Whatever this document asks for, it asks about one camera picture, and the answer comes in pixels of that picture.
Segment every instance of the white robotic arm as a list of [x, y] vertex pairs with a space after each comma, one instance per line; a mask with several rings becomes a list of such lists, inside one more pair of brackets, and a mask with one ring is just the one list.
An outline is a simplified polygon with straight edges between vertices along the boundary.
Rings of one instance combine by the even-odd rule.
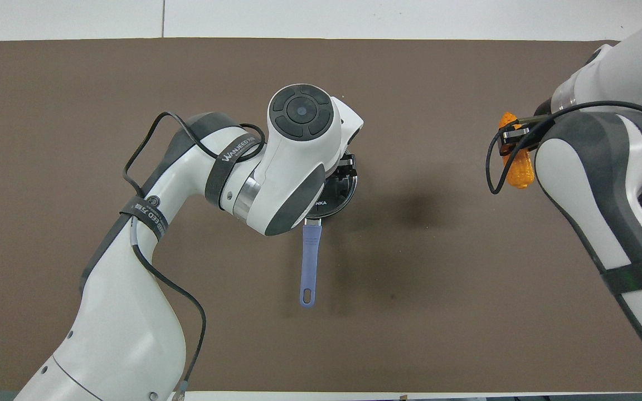
[[268, 145], [222, 113], [189, 119], [193, 137], [217, 158], [185, 130], [176, 133], [144, 196], [123, 208], [86, 267], [71, 331], [16, 400], [168, 398], [183, 372], [185, 340], [133, 246], [150, 261], [168, 223], [198, 193], [266, 236], [291, 230], [363, 124], [346, 104], [306, 84], [280, 90], [267, 115]]
[[601, 46], [537, 110], [553, 113], [555, 124], [548, 131], [528, 124], [527, 137], [541, 131], [533, 138], [543, 135], [535, 156], [540, 185], [642, 339], [642, 112], [599, 106], [556, 115], [611, 101], [642, 106], [642, 30]]

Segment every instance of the brown mat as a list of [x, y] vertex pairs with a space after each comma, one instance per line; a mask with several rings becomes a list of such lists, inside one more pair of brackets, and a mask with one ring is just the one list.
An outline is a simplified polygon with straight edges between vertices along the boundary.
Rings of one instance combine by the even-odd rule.
[[[642, 344], [571, 227], [538, 185], [493, 196], [484, 180], [502, 112], [532, 113], [598, 45], [0, 42], [0, 390], [68, 332], [159, 111], [265, 127], [272, 94], [309, 82], [366, 122], [357, 195], [324, 223], [316, 307], [298, 305], [299, 230], [263, 238], [189, 199], [154, 262], [207, 310], [192, 390], [642, 391]], [[196, 311], [166, 294], [192, 350]]]

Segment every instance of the circular button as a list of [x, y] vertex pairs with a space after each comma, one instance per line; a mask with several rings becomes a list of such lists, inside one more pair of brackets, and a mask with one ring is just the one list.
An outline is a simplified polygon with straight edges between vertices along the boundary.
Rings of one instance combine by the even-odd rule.
[[302, 94], [313, 97], [318, 104], [329, 104], [329, 102], [331, 102], [331, 98], [329, 98], [327, 94], [323, 93], [321, 89], [311, 85], [300, 85], [300, 87]]
[[291, 97], [294, 96], [294, 89], [287, 88], [282, 89], [277, 96], [275, 96], [274, 101], [272, 102], [273, 111], [282, 111], [284, 109], [284, 103]]
[[318, 135], [319, 132], [326, 128], [326, 124], [328, 124], [328, 121], [330, 119], [331, 112], [329, 112], [327, 109], [321, 109], [321, 111], [319, 111], [318, 119], [309, 124], [309, 134]]
[[303, 96], [291, 99], [286, 106], [286, 114], [289, 118], [298, 124], [306, 124], [316, 117], [316, 106], [311, 99]]
[[278, 116], [274, 122], [281, 130], [282, 134], [292, 135], [296, 138], [301, 138], [304, 135], [304, 130], [300, 125], [294, 124], [284, 116]]

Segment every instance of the black cable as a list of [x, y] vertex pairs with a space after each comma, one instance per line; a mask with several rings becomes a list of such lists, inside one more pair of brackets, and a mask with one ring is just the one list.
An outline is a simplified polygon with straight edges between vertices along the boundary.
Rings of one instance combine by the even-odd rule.
[[[164, 112], [160, 113], [155, 118], [155, 121], [153, 121], [153, 125], [150, 126], [150, 129], [148, 130], [148, 134], [145, 135], [145, 139], [143, 139], [143, 142], [141, 142], [140, 145], [138, 145], [138, 148], [135, 150], [135, 152], [133, 153], [132, 157], [130, 157], [128, 162], [125, 164], [125, 167], [123, 167], [123, 178], [125, 178], [125, 180], [128, 181], [128, 183], [130, 183], [130, 185], [133, 186], [133, 188], [135, 189], [135, 193], [140, 198], [144, 198], [145, 197], [145, 193], [143, 193], [143, 190], [140, 187], [140, 185], [138, 185], [138, 183], [136, 183], [135, 180], [133, 180], [133, 178], [130, 177], [130, 175], [128, 175], [128, 170], [133, 165], [133, 162], [135, 162], [135, 159], [138, 157], [138, 155], [140, 155], [140, 152], [143, 151], [143, 148], [145, 148], [145, 145], [147, 145], [148, 142], [150, 141], [150, 138], [153, 136], [153, 133], [155, 132], [155, 129], [157, 129], [159, 122], [166, 116], [170, 116], [173, 119], [175, 119], [175, 121], [178, 122], [178, 124], [180, 124], [182, 129], [188, 135], [189, 139], [192, 142], [194, 142], [194, 144], [198, 145], [198, 147], [201, 148], [203, 150], [203, 152], [207, 153], [207, 155], [209, 155], [212, 158], [217, 158], [219, 156], [216, 153], [214, 153], [211, 150], [209, 150], [206, 146], [204, 146], [202, 144], [202, 142], [194, 134], [194, 131], [185, 123], [185, 121], [183, 121], [183, 119], [180, 118], [180, 116], [178, 116], [177, 114], [174, 114], [174, 113], [172, 113], [170, 111], [164, 111]], [[258, 155], [259, 152], [261, 152], [261, 150], [264, 147], [264, 144], [266, 142], [266, 135], [264, 134], [264, 131], [262, 129], [260, 129], [259, 127], [257, 127], [257, 125], [244, 123], [244, 124], [240, 124], [240, 127], [242, 127], [242, 128], [250, 128], [250, 129], [253, 129], [253, 130], [257, 131], [257, 133], [260, 135], [261, 142], [252, 153], [250, 153], [248, 155], [244, 155], [244, 157], [240, 157], [237, 160], [236, 163], [246, 162], [250, 158], [253, 158], [256, 155]], [[150, 262], [148, 262], [147, 259], [145, 259], [145, 256], [143, 255], [142, 251], [140, 251], [140, 246], [137, 244], [137, 241], [138, 241], [137, 240], [137, 233], [135, 231], [136, 230], [136, 222], [137, 221], [138, 221], [138, 219], [136, 217], [133, 217], [132, 226], [130, 227], [130, 230], [132, 230], [132, 231], [130, 231], [132, 233], [132, 239], [130, 240], [130, 246], [132, 247], [133, 253], [135, 253], [135, 256], [138, 258], [138, 261], [140, 262], [140, 264], [142, 264], [143, 267], [145, 267], [145, 269], [148, 272], [150, 272], [153, 276], [157, 277], [158, 280], [164, 282], [164, 284], [166, 284], [168, 287], [170, 287], [171, 289], [179, 292], [179, 294], [182, 294], [184, 297], [186, 297], [186, 299], [188, 299], [191, 303], [193, 303], [194, 306], [199, 311], [200, 317], [202, 318], [202, 328], [201, 328], [201, 331], [200, 331], [200, 339], [198, 340], [197, 348], [194, 350], [194, 355], [192, 357], [192, 360], [189, 361], [188, 370], [185, 373], [185, 378], [183, 379], [183, 385], [181, 386], [181, 391], [184, 392], [186, 390], [186, 388], [187, 388], [187, 384], [186, 383], [188, 383], [189, 376], [192, 374], [192, 370], [194, 368], [194, 364], [197, 362], [197, 359], [198, 359], [198, 357], [200, 355], [200, 350], [202, 348], [202, 342], [204, 340], [205, 331], [207, 329], [207, 315], [205, 314], [205, 310], [202, 307], [202, 305], [198, 302], [198, 300], [194, 299], [193, 295], [191, 295], [189, 292], [187, 292], [184, 289], [182, 289], [179, 285], [175, 284], [175, 282], [173, 282], [170, 279], [168, 279], [168, 277], [165, 277], [164, 274], [162, 274], [157, 269], [155, 269], [155, 267], [153, 267], [153, 265], [150, 264]]]
[[235, 163], [246, 162], [250, 158], [253, 158], [256, 155], [258, 155], [259, 152], [262, 151], [262, 147], [264, 146], [264, 144], [267, 141], [267, 135], [264, 135], [264, 131], [260, 127], [257, 127], [257, 125], [248, 124], [248, 123], [242, 123], [239, 126], [242, 127], [242, 128], [250, 128], [250, 129], [253, 129], [253, 130], [257, 131], [257, 134], [259, 134], [259, 137], [260, 137], [260, 139], [262, 141], [260, 142], [260, 144], [257, 146], [257, 148], [252, 153], [249, 153], [248, 155], [244, 155], [244, 157], [240, 157], [239, 159], [237, 159], [237, 161]]
[[164, 112], [158, 114], [158, 116], [155, 117], [155, 121], [153, 121], [153, 125], [151, 125], [150, 129], [148, 130], [148, 135], [145, 135], [145, 139], [143, 139], [143, 142], [141, 142], [140, 145], [138, 145], [138, 148], [135, 150], [135, 152], [133, 152], [132, 157], [130, 157], [130, 159], [128, 159], [128, 162], [125, 164], [125, 167], [123, 167], [123, 178], [126, 181], [128, 181], [128, 183], [130, 183], [130, 185], [133, 186], [133, 188], [135, 189], [135, 193], [137, 193], [137, 195], [140, 196], [141, 198], [145, 198], [145, 193], [143, 193], [143, 190], [140, 187], [140, 185], [138, 185], [138, 183], [136, 183], [135, 180], [133, 180], [133, 178], [131, 178], [128, 175], [128, 169], [130, 169], [130, 167], [133, 165], [133, 162], [138, 157], [140, 152], [143, 151], [143, 148], [145, 148], [145, 145], [148, 144], [148, 141], [153, 136], [153, 132], [155, 132], [155, 129], [157, 129], [157, 127], [158, 127], [158, 124], [160, 124], [160, 120], [164, 119], [164, 117], [166, 117], [166, 116], [170, 116], [173, 119], [175, 119], [175, 121], [178, 122], [178, 124], [180, 124], [182, 129], [188, 135], [189, 139], [194, 144], [198, 145], [198, 147], [201, 148], [203, 150], [203, 152], [207, 153], [207, 155], [210, 155], [213, 158], [217, 158], [217, 154], [212, 152], [211, 150], [209, 150], [206, 146], [204, 146], [200, 142], [199, 139], [197, 139], [197, 137], [193, 133], [193, 130], [189, 128], [189, 126], [185, 123], [185, 121], [183, 121], [183, 119], [180, 118], [180, 116], [178, 116], [177, 114], [174, 114], [174, 113], [172, 113], [170, 111], [164, 111]]
[[[138, 219], [133, 216], [133, 223], [132, 226], [130, 226], [130, 230], [134, 231], [137, 229], [135, 222]], [[194, 364], [197, 362], [197, 358], [200, 355], [200, 349], [202, 348], [202, 342], [205, 338], [205, 331], [207, 330], [207, 315], [205, 314], [205, 308], [202, 307], [202, 305], [194, 298], [192, 294], [189, 292], [185, 291], [182, 289], [179, 285], [175, 284], [172, 280], [168, 279], [168, 277], [165, 277], [164, 274], [159, 272], [155, 267], [153, 267], [150, 262], [148, 262], [147, 259], [145, 259], [145, 256], [143, 255], [143, 252], [140, 250], [140, 246], [137, 243], [133, 243], [133, 241], [130, 242], [130, 246], [133, 249], [133, 253], [135, 253], [135, 256], [138, 258], [138, 261], [145, 267], [147, 271], [149, 271], [153, 276], [157, 277], [158, 280], [164, 282], [168, 287], [171, 289], [179, 292], [179, 294], [182, 294], [186, 299], [188, 299], [191, 303], [194, 304], [194, 306], [197, 308], [197, 310], [200, 313], [200, 317], [202, 318], [202, 329], [200, 331], [200, 339], [197, 342], [197, 348], [194, 350], [194, 355], [192, 357], [192, 360], [189, 361], [188, 365], [188, 370], [185, 373], [185, 378], [184, 380], [186, 382], [189, 381], [189, 376], [192, 374], [192, 370], [194, 368]]]
[[635, 104], [634, 102], [592, 101], [592, 102], [582, 102], [581, 104], [567, 107], [566, 109], [563, 109], [558, 112], [555, 112], [554, 114], [551, 114], [551, 116], [546, 117], [545, 120], [535, 125], [527, 133], [527, 135], [522, 137], [522, 139], [519, 142], [517, 142], [517, 144], [514, 146], [514, 149], [512, 149], [512, 153], [509, 155], [509, 158], [507, 159], [507, 163], [504, 165], [504, 170], [502, 170], [502, 175], [499, 177], [499, 183], [497, 183], [497, 187], [495, 188], [494, 185], [492, 185], [492, 176], [490, 175], [490, 171], [489, 171], [489, 160], [492, 157], [492, 148], [494, 147], [494, 144], [496, 144], [497, 140], [499, 140], [499, 136], [502, 135], [502, 133], [507, 132], [507, 130], [509, 130], [509, 127], [517, 123], [517, 120], [512, 121], [511, 123], [503, 126], [501, 129], [497, 131], [497, 134], [494, 135], [494, 137], [492, 138], [492, 141], [489, 143], [489, 148], [487, 149], [487, 159], [485, 160], [484, 170], [487, 176], [487, 186], [489, 186], [489, 192], [493, 193], [494, 195], [497, 195], [497, 193], [499, 193], [499, 191], [502, 190], [504, 181], [507, 179], [507, 174], [509, 173], [509, 168], [512, 166], [512, 162], [514, 162], [514, 158], [517, 157], [517, 153], [519, 153], [519, 151], [525, 147], [525, 145], [527, 144], [527, 142], [529, 142], [529, 140], [534, 140], [535, 136], [540, 135], [538, 137], [538, 140], [541, 140], [543, 136], [546, 134], [546, 132], [548, 131], [548, 129], [550, 128], [550, 124], [553, 124], [553, 121], [555, 119], [557, 119], [560, 116], [563, 116], [564, 114], [567, 114], [576, 110], [587, 109], [587, 107], [598, 107], [598, 106], [625, 107], [626, 109], [634, 109], [642, 112], [642, 106], [640, 106], [639, 104]]
[[[209, 157], [212, 157], [212, 158], [219, 157], [219, 155], [217, 155], [217, 153], [214, 153], [211, 150], [209, 150], [209, 148], [206, 147], [201, 142], [201, 140], [199, 140], [199, 138], [194, 134], [194, 131], [189, 127], [189, 125], [187, 125], [187, 123], [185, 121], [183, 121], [183, 119], [180, 118], [180, 116], [178, 116], [177, 114], [175, 114], [175, 113], [173, 113], [171, 111], [164, 111], [164, 112], [160, 113], [155, 118], [155, 121], [153, 121], [153, 125], [150, 126], [150, 129], [148, 130], [148, 134], [145, 135], [145, 139], [143, 139], [143, 142], [141, 142], [140, 145], [138, 145], [138, 148], [135, 150], [135, 152], [133, 152], [133, 155], [130, 157], [130, 159], [128, 159], [128, 162], [125, 164], [125, 167], [123, 167], [123, 178], [126, 181], [128, 181], [128, 183], [130, 183], [130, 185], [133, 186], [133, 189], [135, 189], [135, 193], [141, 198], [145, 198], [145, 193], [143, 193], [143, 190], [140, 187], [140, 185], [138, 185], [138, 183], [136, 183], [135, 180], [133, 180], [133, 178], [130, 177], [130, 175], [128, 175], [128, 170], [133, 165], [133, 162], [135, 162], [135, 159], [138, 157], [138, 155], [140, 155], [140, 152], [143, 151], [143, 148], [145, 148], [145, 145], [148, 144], [148, 142], [150, 141], [150, 138], [152, 138], [153, 132], [155, 132], [155, 129], [157, 129], [158, 124], [160, 124], [160, 121], [162, 119], [164, 119], [164, 117], [166, 117], [166, 116], [170, 116], [173, 119], [175, 119], [175, 121], [178, 122], [178, 124], [180, 124], [180, 127], [182, 127], [182, 129], [185, 131], [185, 134], [188, 135], [188, 138], [194, 144], [196, 144], [197, 147], [201, 148], [203, 152], [207, 153], [207, 155], [209, 155]], [[262, 151], [262, 147], [265, 144], [265, 142], [267, 141], [266, 135], [264, 135], [264, 131], [262, 131], [259, 127], [257, 127], [257, 125], [244, 123], [244, 124], [240, 124], [240, 127], [250, 128], [250, 129], [253, 129], [253, 130], [257, 131], [257, 133], [259, 134], [259, 137], [261, 138], [261, 144], [258, 145], [257, 148], [252, 153], [250, 153], [248, 155], [244, 155], [244, 157], [240, 157], [237, 160], [236, 163], [246, 162], [250, 158], [253, 158], [256, 155], [258, 155], [259, 152]]]

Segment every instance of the robotic arm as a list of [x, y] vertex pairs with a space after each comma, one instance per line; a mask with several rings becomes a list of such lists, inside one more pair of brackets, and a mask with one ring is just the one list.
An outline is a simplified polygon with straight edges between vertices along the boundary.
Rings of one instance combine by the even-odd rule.
[[323, 90], [300, 84], [273, 96], [267, 124], [266, 145], [222, 113], [192, 117], [191, 133], [176, 133], [143, 196], [123, 208], [89, 262], [71, 331], [17, 400], [168, 399], [183, 372], [185, 340], [141, 257], [150, 261], [193, 194], [265, 236], [291, 230], [363, 121]]
[[642, 339], [642, 110], [617, 101], [642, 109], [642, 30], [615, 47], [601, 46], [537, 117], [508, 125], [502, 145], [537, 148], [543, 191]]

